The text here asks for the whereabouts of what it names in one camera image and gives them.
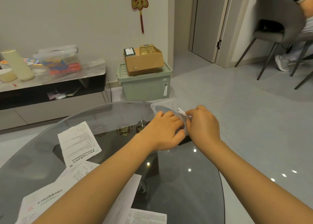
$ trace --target tinted glass tabletop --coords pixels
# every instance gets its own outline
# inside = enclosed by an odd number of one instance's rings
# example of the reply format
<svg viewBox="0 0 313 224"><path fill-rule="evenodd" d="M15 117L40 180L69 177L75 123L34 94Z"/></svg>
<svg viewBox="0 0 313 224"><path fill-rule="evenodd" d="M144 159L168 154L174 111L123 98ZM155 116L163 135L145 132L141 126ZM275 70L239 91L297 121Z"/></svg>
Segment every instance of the tinted glass tabletop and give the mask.
<svg viewBox="0 0 313 224"><path fill-rule="evenodd" d="M23 197L64 171L58 133L86 121L102 149L88 161L102 163L153 119L150 105L122 101L96 106L63 119L27 143L0 169L0 224L14 224ZM132 208L165 213L168 224L225 223L219 172L191 141L151 153L136 174L142 178Z"/></svg>

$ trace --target green plastic storage bin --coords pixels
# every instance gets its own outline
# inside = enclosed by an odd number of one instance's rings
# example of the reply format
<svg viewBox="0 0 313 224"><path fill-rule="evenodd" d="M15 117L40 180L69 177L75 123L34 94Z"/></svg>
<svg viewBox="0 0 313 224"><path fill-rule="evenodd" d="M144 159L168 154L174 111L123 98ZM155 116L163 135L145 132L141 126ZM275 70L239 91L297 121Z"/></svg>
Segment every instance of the green plastic storage bin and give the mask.
<svg viewBox="0 0 313 224"><path fill-rule="evenodd" d="M170 96L172 68L164 63L162 71L157 73L129 76L125 64L120 64L116 75L122 84L127 100L149 101Z"/></svg>

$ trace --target chair back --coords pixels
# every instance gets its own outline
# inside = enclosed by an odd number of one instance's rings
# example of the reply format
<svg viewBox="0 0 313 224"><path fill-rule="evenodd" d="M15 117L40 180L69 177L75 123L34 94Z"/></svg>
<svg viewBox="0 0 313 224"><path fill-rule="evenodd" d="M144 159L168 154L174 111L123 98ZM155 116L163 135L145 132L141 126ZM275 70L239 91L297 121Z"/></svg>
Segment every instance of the chair back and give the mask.
<svg viewBox="0 0 313 224"><path fill-rule="evenodd" d="M257 0L257 19L271 20L285 28L282 42L292 42L306 25L302 8L294 0Z"/></svg>

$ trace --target hand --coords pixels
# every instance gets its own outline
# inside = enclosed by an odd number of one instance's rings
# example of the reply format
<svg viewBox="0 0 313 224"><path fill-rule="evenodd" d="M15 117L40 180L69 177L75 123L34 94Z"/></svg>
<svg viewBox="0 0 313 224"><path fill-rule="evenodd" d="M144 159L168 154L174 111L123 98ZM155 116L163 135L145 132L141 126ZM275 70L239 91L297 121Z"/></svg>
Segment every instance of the hand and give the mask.
<svg viewBox="0 0 313 224"><path fill-rule="evenodd" d="M186 135L183 129L175 135L176 130L183 125L184 122L178 116L175 116L173 111L166 114L160 111L136 136L145 144L151 146L152 151L169 150L185 138Z"/></svg>
<svg viewBox="0 0 313 224"><path fill-rule="evenodd" d="M188 110L186 114L192 116L192 120L187 120L186 127L191 139L198 148L208 143L218 143L221 140L219 123L206 107L199 105L195 109Z"/></svg>

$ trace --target metal chair leg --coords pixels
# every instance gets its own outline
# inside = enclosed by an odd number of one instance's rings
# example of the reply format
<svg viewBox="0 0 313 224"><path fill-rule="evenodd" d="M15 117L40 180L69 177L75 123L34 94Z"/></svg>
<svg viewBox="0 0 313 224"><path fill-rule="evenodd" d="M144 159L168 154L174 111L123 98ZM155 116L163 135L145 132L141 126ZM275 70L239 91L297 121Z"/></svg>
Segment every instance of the metal chair leg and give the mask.
<svg viewBox="0 0 313 224"><path fill-rule="evenodd" d="M297 87L295 87L295 90L299 89L300 86L302 86L304 83L306 83L309 79L311 79L311 77L313 77L313 71L303 80L301 81L301 83L299 85L297 85Z"/></svg>
<svg viewBox="0 0 313 224"><path fill-rule="evenodd" d="M244 56L247 54L247 52L249 51L249 49L252 47L252 45L254 44L254 42L256 41L256 38L253 38L253 40L251 41L251 43L249 44L248 48L245 50L244 54L242 54L241 58L239 59L239 61L237 62L237 64L235 65L235 67L237 67L239 65L239 63L241 62L241 60L244 58Z"/></svg>
<svg viewBox="0 0 313 224"><path fill-rule="evenodd" d="M272 59L272 56L273 56L274 52L276 51L278 45L279 45L279 43L274 43L274 45L272 47L272 50L271 50L271 53L270 53L267 61L265 62L265 64L264 64L264 66L263 66L263 68L262 68L262 70L260 72L260 75L258 76L257 80L259 80L261 78L261 76L262 76L263 72L265 71L265 68L267 67L269 61Z"/></svg>
<svg viewBox="0 0 313 224"><path fill-rule="evenodd" d="M301 61L302 61L302 59L304 58L306 52L307 52L308 49L309 49L309 46L311 46L312 43L313 43L313 41L308 41L308 42L305 43L305 45L304 45L304 47L303 47L303 50L302 50L302 52L301 52L301 54L300 54L300 57L298 58L297 63L296 63L296 65L295 65L295 68L293 69L293 71L292 71L292 73L291 73L290 76L293 76L293 75L295 74L295 71L298 69L298 67L299 67L299 65L300 65L300 63L301 63Z"/></svg>

